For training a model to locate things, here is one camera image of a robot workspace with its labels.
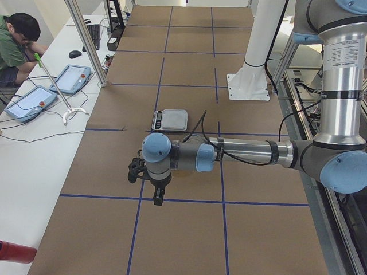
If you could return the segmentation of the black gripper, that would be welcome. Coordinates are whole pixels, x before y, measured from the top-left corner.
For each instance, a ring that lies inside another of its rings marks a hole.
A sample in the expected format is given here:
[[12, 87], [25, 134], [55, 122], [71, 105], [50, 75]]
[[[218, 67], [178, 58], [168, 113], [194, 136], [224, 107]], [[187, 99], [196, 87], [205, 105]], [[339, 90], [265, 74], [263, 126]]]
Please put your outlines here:
[[164, 179], [153, 179], [150, 178], [149, 181], [155, 187], [153, 202], [155, 206], [162, 206], [164, 201], [164, 189], [171, 182], [171, 177], [168, 176]]

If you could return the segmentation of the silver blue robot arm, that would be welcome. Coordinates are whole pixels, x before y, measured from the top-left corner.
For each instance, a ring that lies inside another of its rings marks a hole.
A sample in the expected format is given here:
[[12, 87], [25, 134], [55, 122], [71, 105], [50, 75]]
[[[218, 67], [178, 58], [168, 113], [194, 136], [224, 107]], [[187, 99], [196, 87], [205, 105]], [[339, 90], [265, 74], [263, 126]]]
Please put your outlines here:
[[142, 164], [145, 178], [155, 187], [155, 205], [163, 203], [172, 171], [207, 172], [223, 159], [293, 168], [342, 194], [366, 187], [366, 141], [359, 134], [366, 2], [297, 1], [294, 36], [305, 44], [324, 45], [319, 132], [310, 141], [285, 142], [205, 136], [171, 141], [152, 133], [142, 143]]

